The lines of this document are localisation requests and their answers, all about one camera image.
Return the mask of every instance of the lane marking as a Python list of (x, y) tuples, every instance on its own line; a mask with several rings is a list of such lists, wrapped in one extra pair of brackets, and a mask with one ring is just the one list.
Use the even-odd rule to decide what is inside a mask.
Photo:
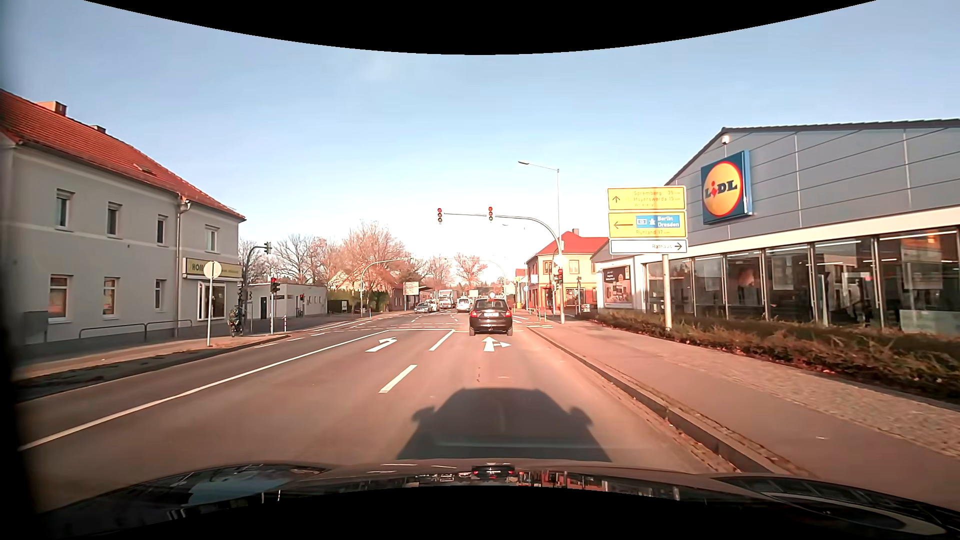
[(430, 350), (431, 350), (431, 351), (436, 351), (436, 350), (437, 350), (437, 347), (440, 347), (440, 344), (443, 343), (443, 342), (445, 342), (446, 339), (447, 339), (448, 337), (450, 337), (450, 335), (453, 334), (453, 332), (454, 332), (453, 330), (447, 332), (446, 335), (444, 335), (444, 337), (441, 337), (441, 338), (440, 338), (440, 341), (438, 341), (437, 343), (435, 343), (435, 344), (433, 345), (433, 347), (430, 347)]
[(45, 437), (43, 437), (43, 438), (37, 439), (36, 441), (34, 441), (34, 442), (32, 442), (32, 443), (27, 443), (27, 444), (19, 447), (18, 450), (21, 451), (21, 452), (24, 451), (24, 450), (30, 450), (30, 449), (33, 448), (33, 447), (40, 446), (41, 444), (48, 443), (48, 442), (50, 442), (50, 441), (55, 441), (55, 440), (57, 440), (57, 439), (59, 439), (59, 438), (61, 438), (61, 437), (65, 437), (65, 436), (67, 436), (67, 435), (71, 435), (71, 434), (76, 433), (76, 432), (78, 432), (78, 431), (88, 430), (88, 429), (90, 429), (90, 428), (93, 428), (94, 426), (99, 426), (99, 425), (101, 425), (101, 424), (104, 424), (104, 422), (109, 422), (110, 420), (113, 420), (113, 419), (115, 419), (115, 418), (120, 418), (120, 417), (123, 417), (123, 416), (127, 416), (128, 414), (133, 414), (133, 413), (135, 413), (135, 412), (137, 412), (137, 411), (143, 410), (143, 409), (145, 409), (145, 408), (150, 408), (150, 407), (155, 406), (155, 405), (165, 404), (165, 403), (167, 403), (167, 402), (170, 402), (170, 401), (175, 400), (176, 398), (182, 398), (182, 397), (185, 397), (185, 396), (189, 396), (189, 395), (191, 395), (191, 394), (196, 394), (197, 392), (200, 392), (201, 390), (206, 390), (207, 388), (212, 388), (213, 386), (217, 386), (217, 385), (223, 384), (224, 382), (230, 382), (231, 380), (240, 379), (241, 377), (246, 377), (247, 375), (252, 375), (252, 374), (254, 374), (254, 373), (257, 373), (257, 372), (260, 372), (260, 371), (263, 371), (263, 370), (266, 370), (266, 369), (270, 369), (270, 368), (275, 367), (275, 366), (278, 366), (278, 365), (280, 365), (280, 364), (285, 364), (285, 363), (287, 363), (287, 362), (289, 362), (289, 361), (297, 360), (297, 359), (300, 359), (300, 358), (303, 358), (303, 357), (306, 357), (306, 356), (310, 356), (310, 355), (315, 355), (316, 353), (322, 353), (323, 351), (327, 351), (327, 350), (329, 350), (329, 349), (333, 349), (334, 347), (340, 347), (341, 345), (347, 345), (348, 343), (352, 343), (352, 342), (358, 341), (358, 340), (360, 340), (360, 339), (366, 339), (366, 338), (368, 338), (368, 337), (372, 337), (372, 336), (374, 336), (374, 335), (377, 335), (377, 334), (383, 333), (383, 332), (384, 332), (384, 331), (377, 331), (377, 332), (369, 333), (369, 334), (367, 334), (367, 335), (363, 335), (363, 336), (360, 336), (360, 337), (355, 337), (355, 338), (351, 339), (350, 341), (343, 341), (343, 342), (341, 342), (341, 343), (337, 343), (337, 344), (335, 344), (335, 345), (330, 345), (330, 346), (328, 346), (328, 347), (323, 347), (322, 349), (318, 349), (318, 350), (316, 350), (316, 351), (312, 351), (312, 352), (306, 353), (306, 354), (304, 354), (304, 355), (294, 356), (294, 357), (292, 357), (292, 358), (287, 358), (287, 359), (281, 360), (281, 361), (279, 361), (279, 362), (274, 362), (274, 363), (272, 363), (272, 364), (270, 364), (270, 365), (266, 365), (266, 366), (263, 366), (263, 367), (258, 367), (258, 368), (256, 368), (256, 369), (251, 369), (250, 371), (245, 372), (245, 373), (241, 373), (240, 375), (234, 375), (233, 377), (227, 377), (226, 379), (217, 380), (216, 382), (211, 382), (210, 384), (205, 384), (205, 385), (203, 385), (203, 386), (198, 386), (198, 387), (196, 387), (196, 388), (194, 388), (194, 389), (192, 389), (192, 390), (187, 390), (186, 392), (181, 392), (181, 393), (177, 394), (176, 396), (170, 396), (169, 398), (163, 398), (163, 399), (160, 399), (160, 400), (155, 400), (155, 401), (152, 401), (152, 402), (143, 404), (143, 405), (138, 405), (138, 406), (135, 406), (135, 407), (132, 407), (132, 408), (128, 408), (127, 410), (121, 410), (120, 412), (114, 412), (113, 414), (110, 414), (110, 415), (105, 416), (105, 417), (103, 417), (103, 418), (98, 418), (97, 420), (93, 420), (93, 421), (87, 422), (86, 424), (81, 424), (81, 425), (79, 425), (79, 426), (76, 426), (75, 428), (70, 428), (69, 430), (63, 430), (63, 431), (54, 433), (54, 434), (52, 434), (52, 435), (47, 435), (47, 436), (45, 436)]
[(411, 371), (413, 371), (415, 367), (417, 367), (417, 364), (410, 364), (410, 367), (401, 371), (400, 374), (394, 377), (393, 380), (388, 382), (386, 386), (384, 386), (383, 388), (380, 388), (380, 393), (386, 394), (387, 392), (389, 392), (391, 388), (393, 388), (394, 386), (396, 386), (398, 382), (403, 380), (403, 378), (406, 377)]

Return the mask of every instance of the road arrow marking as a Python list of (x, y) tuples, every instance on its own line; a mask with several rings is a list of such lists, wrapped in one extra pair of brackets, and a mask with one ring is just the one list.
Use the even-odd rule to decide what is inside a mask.
[(373, 347), (372, 349), (367, 349), (367, 352), (368, 352), (368, 353), (376, 353), (376, 352), (379, 351), (380, 349), (383, 349), (384, 347), (389, 347), (390, 345), (393, 345), (394, 343), (396, 343), (396, 338), (395, 338), (395, 337), (388, 337), (388, 338), (386, 338), (386, 339), (381, 339), (379, 345), (377, 345), (376, 347)]

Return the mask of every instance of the glass facade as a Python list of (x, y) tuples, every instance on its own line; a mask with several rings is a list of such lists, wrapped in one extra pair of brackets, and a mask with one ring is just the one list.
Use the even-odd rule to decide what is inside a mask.
[[(663, 265), (645, 307), (663, 312)], [(674, 313), (960, 335), (956, 227), (670, 261)]]

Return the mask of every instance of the car hood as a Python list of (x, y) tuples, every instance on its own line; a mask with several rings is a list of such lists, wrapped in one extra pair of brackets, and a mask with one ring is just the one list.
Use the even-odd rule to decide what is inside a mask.
[(689, 474), (609, 462), (516, 459), (395, 460), (339, 466), (243, 463), (153, 479), (40, 514), (54, 538), (149, 525), (237, 505), (331, 493), (438, 486), (563, 487), (706, 504), (790, 506), (843, 528), (960, 537), (960, 512), (788, 475)]

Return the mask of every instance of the store sign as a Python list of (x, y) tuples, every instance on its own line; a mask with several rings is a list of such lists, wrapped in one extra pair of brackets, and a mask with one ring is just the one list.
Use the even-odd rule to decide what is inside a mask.
[(753, 215), (750, 152), (744, 150), (700, 169), (704, 225)]
[[(209, 262), (205, 258), (186, 258), (183, 261), (184, 270), (183, 273), (186, 274), (188, 278), (203, 278), (204, 276), (204, 266)], [(243, 279), (243, 267), (239, 264), (230, 264), (229, 262), (221, 262), (220, 266), (222, 271), (220, 272), (220, 277), (218, 280), (241, 280)]]

